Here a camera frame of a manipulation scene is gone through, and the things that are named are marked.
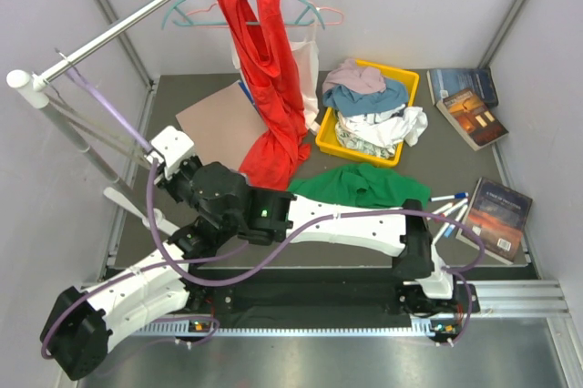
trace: pile of clothes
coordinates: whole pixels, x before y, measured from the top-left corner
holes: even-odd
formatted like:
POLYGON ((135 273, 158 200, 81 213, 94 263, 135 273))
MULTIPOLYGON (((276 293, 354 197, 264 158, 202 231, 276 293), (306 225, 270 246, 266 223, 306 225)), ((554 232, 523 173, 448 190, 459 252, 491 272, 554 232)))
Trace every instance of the pile of clothes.
POLYGON ((347 59, 322 85, 323 104, 337 110, 336 137, 348 149, 378 158, 394 156, 397 145, 413 146, 427 128, 420 107, 408 107, 403 83, 375 67, 347 59))

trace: teal hanger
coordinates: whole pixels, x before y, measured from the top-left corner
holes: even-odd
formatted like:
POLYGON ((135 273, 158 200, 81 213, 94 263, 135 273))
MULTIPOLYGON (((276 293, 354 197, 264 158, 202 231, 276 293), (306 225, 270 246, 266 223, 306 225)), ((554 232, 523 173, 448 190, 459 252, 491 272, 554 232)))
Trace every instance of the teal hanger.
MULTIPOLYGON (((182 16, 184 18, 184 20, 186 21, 186 22, 180 22, 180 21, 177 21, 176 19, 173 19, 172 22, 176 26, 226 26, 227 25, 227 22, 226 21, 215 21, 215 22, 195 22, 195 21, 193 21, 184 12, 182 12, 182 10, 179 9, 179 5, 181 5, 185 1, 188 1, 188 0, 178 0, 168 10, 168 12, 166 12, 166 14, 164 15, 164 19, 162 20, 162 29, 164 29, 164 27, 166 25, 166 21, 168 21, 168 19, 170 17, 170 14, 172 13, 173 10, 176 10, 176 12, 180 16, 182 16)), ((302 22, 302 18, 309 11, 312 10, 313 13, 315 14, 316 18, 318 19, 318 21, 322 25, 322 28, 323 29, 326 28, 326 24, 324 23, 324 20, 322 19, 322 15, 320 15, 320 12, 318 12, 318 10, 316 9, 316 7, 314 7, 314 5, 312 3, 309 3, 306 0, 297 0, 297 1, 300 1, 301 3, 305 4, 306 5, 306 8, 303 9, 303 11, 295 19, 295 21, 293 21, 293 22, 285 22, 284 23, 285 25, 287 25, 287 26, 311 26, 314 23, 314 19, 310 20, 309 22, 302 22)), ((260 24, 259 22, 248 22, 247 23, 247 25, 249 25, 249 26, 258 26, 259 24, 260 24)))

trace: blue cloth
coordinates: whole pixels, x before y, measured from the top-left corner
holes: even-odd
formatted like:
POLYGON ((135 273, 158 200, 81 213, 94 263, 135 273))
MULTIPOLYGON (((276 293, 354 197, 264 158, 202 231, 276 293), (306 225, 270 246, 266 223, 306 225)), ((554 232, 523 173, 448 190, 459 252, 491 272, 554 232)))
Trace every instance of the blue cloth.
POLYGON ((345 85, 337 85, 322 96, 323 104, 340 110, 345 117, 381 113, 409 102, 407 88, 400 81, 384 79, 386 90, 373 94, 359 94, 345 85))

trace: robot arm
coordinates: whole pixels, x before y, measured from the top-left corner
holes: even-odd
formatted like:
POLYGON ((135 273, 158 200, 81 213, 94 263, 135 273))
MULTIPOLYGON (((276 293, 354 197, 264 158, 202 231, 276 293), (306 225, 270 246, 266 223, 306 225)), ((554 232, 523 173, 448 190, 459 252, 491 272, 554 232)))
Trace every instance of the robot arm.
MULTIPOLYGON (((166 128, 152 144, 164 150, 159 153, 162 156, 157 156, 164 161, 157 178, 159 188, 199 212, 193 224, 166 242, 175 260, 214 256, 235 235, 250 244, 282 242, 319 216, 341 217, 343 213, 364 211, 312 201, 290 192, 251 187, 243 175, 218 162, 202 166, 190 139, 174 128, 166 128)), ((420 209, 416 201, 404 206, 420 209)), ((309 241, 380 251, 394 258, 393 276, 402 282, 416 281, 424 298, 450 300, 454 295, 453 279, 442 271, 444 263, 421 218, 389 215, 323 221, 306 229, 293 243, 309 241)), ((91 373, 117 344, 160 316, 187 306, 199 311, 199 303, 209 290, 183 282, 170 267, 153 268, 163 261, 161 253, 154 251, 124 271, 131 274, 129 279, 86 300, 56 330, 47 349, 72 380, 91 373)), ((55 319, 83 293, 91 291, 73 287, 64 291, 48 318, 41 341, 55 319)))

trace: pink cloth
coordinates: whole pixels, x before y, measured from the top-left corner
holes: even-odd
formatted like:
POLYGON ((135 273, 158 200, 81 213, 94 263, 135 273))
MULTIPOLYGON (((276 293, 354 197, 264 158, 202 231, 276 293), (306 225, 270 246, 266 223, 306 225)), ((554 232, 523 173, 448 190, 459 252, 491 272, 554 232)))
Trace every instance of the pink cloth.
POLYGON ((373 94, 384 92, 386 83, 383 74, 376 67, 360 67, 353 58, 344 60, 338 69, 334 69, 324 81, 322 92, 326 93, 337 85, 345 85, 352 92, 373 94))

